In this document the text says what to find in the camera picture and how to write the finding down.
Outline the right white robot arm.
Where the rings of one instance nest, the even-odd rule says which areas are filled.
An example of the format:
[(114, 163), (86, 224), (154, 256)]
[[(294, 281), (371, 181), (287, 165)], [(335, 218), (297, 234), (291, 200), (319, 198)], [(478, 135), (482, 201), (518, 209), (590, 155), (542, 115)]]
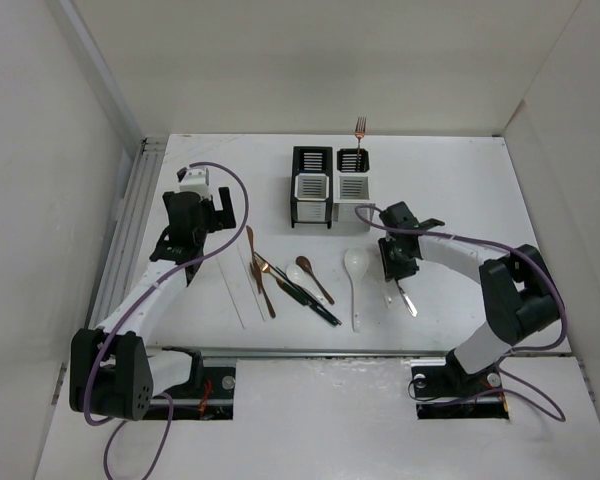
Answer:
[(500, 387), (501, 361), (531, 335), (563, 317), (564, 305), (540, 252), (456, 236), (437, 219), (420, 221), (403, 202), (379, 214), (378, 242), (386, 281), (414, 276), (420, 261), (449, 268), (481, 289), (484, 323), (440, 365), (412, 370), (420, 401), (472, 397)]

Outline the silver steel fork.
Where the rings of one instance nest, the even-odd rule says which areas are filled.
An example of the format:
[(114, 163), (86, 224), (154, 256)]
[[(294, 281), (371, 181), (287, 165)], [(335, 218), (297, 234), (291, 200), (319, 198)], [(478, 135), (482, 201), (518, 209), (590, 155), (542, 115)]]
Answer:
[(400, 293), (400, 296), (401, 296), (403, 303), (405, 304), (409, 314), (412, 317), (416, 317), (418, 315), (418, 310), (417, 310), (415, 304), (413, 303), (413, 301), (411, 300), (411, 298), (408, 296), (408, 294), (406, 293), (406, 291), (400, 284), (397, 284), (397, 289)]

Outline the large white ceramic spoon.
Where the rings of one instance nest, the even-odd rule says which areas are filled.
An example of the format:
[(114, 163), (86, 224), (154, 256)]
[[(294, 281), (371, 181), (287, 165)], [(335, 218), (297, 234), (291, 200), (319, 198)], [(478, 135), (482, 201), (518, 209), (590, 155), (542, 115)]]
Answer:
[(369, 256), (365, 249), (350, 248), (344, 254), (344, 266), (351, 283), (351, 322), (355, 333), (360, 329), (359, 290), (369, 268)]

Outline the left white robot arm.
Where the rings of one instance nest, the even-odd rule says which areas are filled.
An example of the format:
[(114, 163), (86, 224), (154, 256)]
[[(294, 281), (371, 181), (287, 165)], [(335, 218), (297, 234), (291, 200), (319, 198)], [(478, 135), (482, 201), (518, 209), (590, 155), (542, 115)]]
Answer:
[(207, 259), (208, 235), (236, 226), (229, 189), (220, 188), (219, 196), (216, 208), (212, 199), (195, 192), (164, 193), (168, 224), (140, 280), (105, 320), (74, 335), (69, 404), (89, 424), (141, 420), (151, 400), (169, 389), (189, 397), (203, 387), (199, 352), (165, 347), (150, 354), (147, 346), (167, 307)]

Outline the copper rose-gold fork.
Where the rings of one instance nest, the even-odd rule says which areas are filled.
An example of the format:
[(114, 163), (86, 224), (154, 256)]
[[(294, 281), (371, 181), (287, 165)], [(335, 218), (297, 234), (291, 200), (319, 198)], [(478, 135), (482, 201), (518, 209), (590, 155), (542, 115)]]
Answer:
[(355, 125), (354, 135), (357, 139), (357, 148), (356, 148), (356, 164), (360, 164), (361, 160), (361, 141), (366, 135), (366, 125), (367, 119), (365, 116), (360, 116), (357, 118)]

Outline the small white ceramic spoon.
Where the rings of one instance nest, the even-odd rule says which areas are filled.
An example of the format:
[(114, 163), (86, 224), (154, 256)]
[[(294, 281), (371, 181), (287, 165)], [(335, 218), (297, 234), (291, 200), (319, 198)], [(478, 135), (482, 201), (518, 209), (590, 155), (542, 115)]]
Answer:
[(311, 277), (298, 265), (290, 264), (286, 267), (286, 275), (295, 285), (302, 287), (311, 294), (320, 304), (328, 306), (327, 298), (322, 294), (319, 287)]

